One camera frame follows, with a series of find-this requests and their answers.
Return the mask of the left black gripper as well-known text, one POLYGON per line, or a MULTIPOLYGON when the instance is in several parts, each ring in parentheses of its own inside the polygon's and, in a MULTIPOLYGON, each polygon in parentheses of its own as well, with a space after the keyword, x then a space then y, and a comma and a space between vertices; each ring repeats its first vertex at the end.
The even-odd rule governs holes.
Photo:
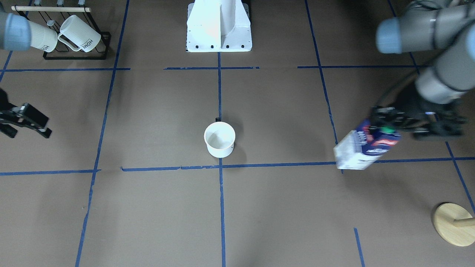
POLYGON ((423 98, 416 85, 409 83, 397 94, 393 107, 375 106, 371 109, 371 126, 387 127, 398 132, 415 132, 421 122, 428 120, 427 113, 438 113, 443 106, 423 98))

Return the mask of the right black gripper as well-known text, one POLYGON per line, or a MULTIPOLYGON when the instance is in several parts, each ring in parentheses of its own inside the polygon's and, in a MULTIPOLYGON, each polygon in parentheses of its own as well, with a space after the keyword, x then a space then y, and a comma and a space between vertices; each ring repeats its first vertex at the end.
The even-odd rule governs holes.
POLYGON ((9 138, 15 138, 18 132, 8 125, 13 123, 19 127, 32 129, 44 138, 49 138, 52 134, 52 130, 47 126, 49 117, 29 103, 24 103, 20 107, 13 105, 3 89, 0 89, 0 111, 0 131, 9 138))

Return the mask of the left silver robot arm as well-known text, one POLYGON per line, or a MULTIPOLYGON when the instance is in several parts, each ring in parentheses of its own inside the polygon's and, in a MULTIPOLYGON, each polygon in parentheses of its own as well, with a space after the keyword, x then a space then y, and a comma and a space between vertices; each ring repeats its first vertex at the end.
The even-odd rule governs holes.
POLYGON ((417 138, 460 137, 465 117, 460 98, 474 89, 474 1, 413 0, 399 17, 376 31, 380 53, 437 50, 419 75, 387 107, 381 96, 370 113, 372 125, 412 132, 417 138))

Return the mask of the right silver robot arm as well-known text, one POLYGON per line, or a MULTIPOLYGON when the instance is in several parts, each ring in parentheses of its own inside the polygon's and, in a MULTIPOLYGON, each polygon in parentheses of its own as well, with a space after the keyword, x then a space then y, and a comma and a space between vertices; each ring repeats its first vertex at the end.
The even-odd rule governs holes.
MULTIPOLYGON (((1 9, 1 49, 26 51, 30 48, 32 37, 28 19, 1 9)), ((52 130, 47 126, 49 117, 29 103, 21 106, 10 103, 3 89, 0 93, 1 133, 14 138, 17 135, 14 126, 18 126, 34 130, 44 138, 51 136, 52 130)))

